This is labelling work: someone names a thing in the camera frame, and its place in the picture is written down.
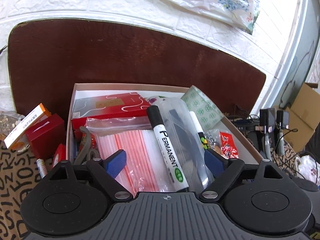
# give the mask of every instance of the silver screw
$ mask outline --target silver screw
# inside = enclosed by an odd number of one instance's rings
[[[115,197],[117,199],[126,199],[130,197],[130,193],[126,191],[118,191],[117,193],[115,193]]]
[[[216,193],[215,191],[205,191],[202,193],[203,197],[205,198],[216,198],[218,196],[218,193]]]

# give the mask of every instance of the brown cardboard box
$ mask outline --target brown cardboard box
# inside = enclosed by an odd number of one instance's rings
[[[73,151],[74,151],[74,135],[71,126],[71,117],[74,101],[77,93],[85,93],[86,91],[96,90],[99,93],[101,90],[109,90],[113,93],[127,93],[128,91],[137,91],[139,94],[144,96],[143,92],[151,92],[148,96],[157,95],[157,91],[162,92],[175,92],[180,93],[180,97],[185,93],[188,88],[184,87],[173,87],[163,85],[147,85],[147,84],[120,84],[120,83],[76,83],[73,89],[68,127],[67,127],[67,159],[73,162]],[[239,158],[244,160],[246,163],[256,164],[259,163],[263,158],[259,152],[253,147],[253,145],[243,136],[243,134],[226,118],[224,117],[217,125],[217,129],[229,130],[234,135],[234,141],[239,152]]]
[[[310,140],[320,122],[320,95],[307,84],[303,84],[289,112],[290,132],[284,139],[290,143],[295,152],[301,151]]]

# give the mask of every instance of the open box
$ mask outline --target open box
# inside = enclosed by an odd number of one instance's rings
[[[74,135],[71,126],[72,110],[76,99],[121,94],[128,92],[138,92],[142,97],[164,96],[178,97],[188,90],[184,87],[173,87],[163,85],[147,84],[121,84],[121,83],[76,83],[73,89],[67,127],[67,159],[73,162]],[[220,130],[227,130],[234,135],[234,142],[238,149],[239,158],[245,163],[257,164],[262,156],[253,147],[253,145],[243,136],[243,134],[226,118],[223,117],[215,127]]]

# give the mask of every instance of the black marker cap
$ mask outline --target black marker cap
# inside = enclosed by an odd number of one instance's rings
[[[149,118],[149,121],[151,123],[152,128],[154,128],[155,126],[157,126],[159,124],[164,125],[164,122],[162,120],[158,106],[149,106],[147,108],[147,115],[148,115],[148,118]]]

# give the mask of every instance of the white and orange medicine box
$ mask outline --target white and orange medicine box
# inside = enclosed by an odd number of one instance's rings
[[[36,124],[49,117],[51,113],[43,106],[39,104],[33,109],[18,125],[9,133],[4,139],[5,146],[9,149],[12,147],[25,133],[25,131]]]

